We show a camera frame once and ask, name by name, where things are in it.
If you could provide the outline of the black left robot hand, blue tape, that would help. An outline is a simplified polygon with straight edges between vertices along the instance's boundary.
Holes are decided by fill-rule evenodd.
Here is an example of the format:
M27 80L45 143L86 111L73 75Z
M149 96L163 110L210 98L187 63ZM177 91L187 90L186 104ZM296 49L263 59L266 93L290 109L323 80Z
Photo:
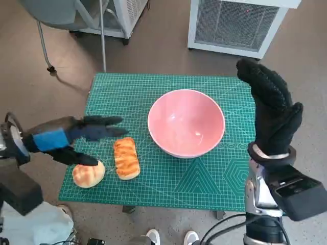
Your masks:
M97 166L98 160L74 150L76 139L98 141L103 138L120 137L128 130L117 127L123 119L119 116L85 116L76 119L66 116L37 125L22 135L24 146L31 153L42 152L65 165Z

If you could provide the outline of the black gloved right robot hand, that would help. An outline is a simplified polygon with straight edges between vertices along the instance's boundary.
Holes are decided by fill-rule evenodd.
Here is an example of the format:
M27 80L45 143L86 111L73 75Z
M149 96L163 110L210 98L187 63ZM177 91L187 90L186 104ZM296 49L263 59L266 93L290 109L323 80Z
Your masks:
M267 156L287 154L302 122L303 104L292 102L287 83L277 72L249 59L239 60L236 67L255 101L255 144Z

